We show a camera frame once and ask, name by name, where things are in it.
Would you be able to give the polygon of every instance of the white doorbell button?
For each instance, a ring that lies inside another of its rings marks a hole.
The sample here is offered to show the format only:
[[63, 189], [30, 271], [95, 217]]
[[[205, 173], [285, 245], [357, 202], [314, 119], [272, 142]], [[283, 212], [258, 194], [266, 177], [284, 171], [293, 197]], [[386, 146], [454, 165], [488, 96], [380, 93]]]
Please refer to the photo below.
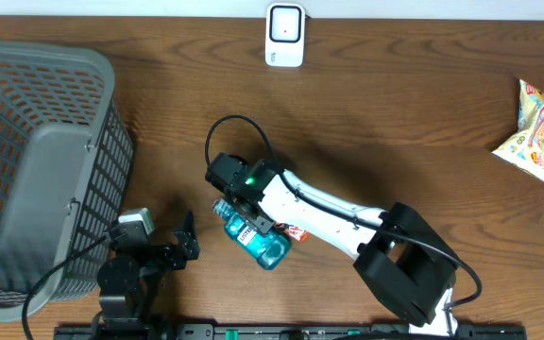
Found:
[[298, 67], [303, 62], [306, 13], [296, 4], [276, 3], [265, 20], [265, 62], [270, 66]]

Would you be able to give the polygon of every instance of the basket bottom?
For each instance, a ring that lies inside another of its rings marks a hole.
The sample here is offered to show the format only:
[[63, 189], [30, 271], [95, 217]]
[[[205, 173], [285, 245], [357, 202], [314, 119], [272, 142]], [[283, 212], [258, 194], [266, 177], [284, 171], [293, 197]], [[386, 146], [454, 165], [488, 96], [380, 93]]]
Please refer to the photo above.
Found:
[[30, 137], [0, 222], [0, 290], [28, 293], [53, 265], [75, 196], [88, 127], [50, 124]]

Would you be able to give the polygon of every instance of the yellow snack bag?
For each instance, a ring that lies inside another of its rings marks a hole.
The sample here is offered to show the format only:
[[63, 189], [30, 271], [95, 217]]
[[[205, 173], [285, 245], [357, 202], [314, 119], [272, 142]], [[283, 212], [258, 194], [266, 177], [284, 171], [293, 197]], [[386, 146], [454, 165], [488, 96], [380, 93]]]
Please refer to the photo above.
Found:
[[518, 132], [492, 152], [544, 181], [544, 93], [519, 81]]

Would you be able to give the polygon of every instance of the plastic basket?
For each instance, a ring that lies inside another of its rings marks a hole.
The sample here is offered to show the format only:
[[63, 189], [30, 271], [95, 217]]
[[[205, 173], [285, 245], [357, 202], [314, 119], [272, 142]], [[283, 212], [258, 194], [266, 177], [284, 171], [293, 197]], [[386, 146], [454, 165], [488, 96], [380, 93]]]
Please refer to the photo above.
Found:
[[[114, 73], [94, 51], [0, 42], [0, 321], [31, 286], [116, 219], [133, 146], [112, 102]], [[92, 291], [98, 246], [50, 278], [48, 300]]]

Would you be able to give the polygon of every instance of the wood grain surface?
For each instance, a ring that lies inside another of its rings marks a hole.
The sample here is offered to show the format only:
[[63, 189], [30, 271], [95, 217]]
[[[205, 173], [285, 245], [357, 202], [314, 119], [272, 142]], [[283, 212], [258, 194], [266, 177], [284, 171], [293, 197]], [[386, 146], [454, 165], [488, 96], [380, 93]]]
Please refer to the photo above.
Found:
[[[203, 178], [219, 117], [265, 129], [285, 165], [359, 204], [416, 208], [480, 275], [461, 320], [523, 324], [544, 339], [544, 183], [491, 156], [517, 128], [518, 78], [544, 91], [544, 23], [316, 20], [305, 62], [264, 62], [264, 20], [0, 17], [0, 39], [87, 47], [116, 74], [115, 99], [137, 137], [125, 208], [148, 207], [159, 242], [188, 210], [202, 248], [169, 275], [157, 311], [219, 323], [358, 323], [395, 319], [339, 250], [311, 239], [263, 272], [222, 230]], [[227, 122], [212, 154], [266, 157], [253, 128]], [[455, 295], [474, 289], [458, 273]], [[97, 293], [47, 305], [37, 338], [88, 323]], [[22, 338], [20, 323], [0, 338]]]

